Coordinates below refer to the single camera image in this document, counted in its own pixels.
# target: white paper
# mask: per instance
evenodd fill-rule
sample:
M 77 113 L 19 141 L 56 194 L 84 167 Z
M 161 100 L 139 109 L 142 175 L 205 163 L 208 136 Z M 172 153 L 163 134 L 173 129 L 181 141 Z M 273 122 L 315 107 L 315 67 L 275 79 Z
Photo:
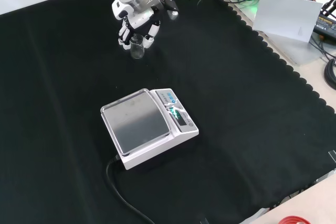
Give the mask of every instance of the white paper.
M 253 29 L 308 42 L 321 7 L 308 0 L 259 0 Z

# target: glass beaker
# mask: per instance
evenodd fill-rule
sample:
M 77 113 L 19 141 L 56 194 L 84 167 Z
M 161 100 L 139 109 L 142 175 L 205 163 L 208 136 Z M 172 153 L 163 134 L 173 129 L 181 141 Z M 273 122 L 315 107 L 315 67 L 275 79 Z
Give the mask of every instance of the glass beaker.
M 140 34 L 134 34 L 130 40 L 131 44 L 131 56 L 133 59 L 141 59 L 145 54 L 143 47 L 143 36 Z

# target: kitchen scale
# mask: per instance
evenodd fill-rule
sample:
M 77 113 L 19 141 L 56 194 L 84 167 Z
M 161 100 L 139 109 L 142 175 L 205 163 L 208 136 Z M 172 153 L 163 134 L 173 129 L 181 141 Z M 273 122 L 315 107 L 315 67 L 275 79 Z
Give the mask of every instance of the kitchen scale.
M 127 170 L 198 135 L 171 89 L 142 89 L 100 112 Z

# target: black tablecloth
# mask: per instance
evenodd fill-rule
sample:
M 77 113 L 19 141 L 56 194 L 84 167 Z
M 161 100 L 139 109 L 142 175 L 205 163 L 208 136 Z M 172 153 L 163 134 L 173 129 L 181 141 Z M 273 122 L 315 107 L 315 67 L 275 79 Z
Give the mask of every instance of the black tablecloth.
M 199 136 L 131 169 L 121 194 L 155 223 L 239 223 L 334 168 L 336 117 L 232 9 L 179 0 L 152 48 L 117 43 L 113 0 L 0 17 L 0 222 L 142 223 L 106 186 L 100 108 L 172 88 Z

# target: scale display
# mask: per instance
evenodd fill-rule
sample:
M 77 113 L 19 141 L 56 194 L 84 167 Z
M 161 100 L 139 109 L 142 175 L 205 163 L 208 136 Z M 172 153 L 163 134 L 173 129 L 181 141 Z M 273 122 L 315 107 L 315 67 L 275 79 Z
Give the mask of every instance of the scale display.
M 181 114 L 175 107 L 170 107 L 169 110 L 180 126 L 187 125 L 184 119 L 182 118 Z

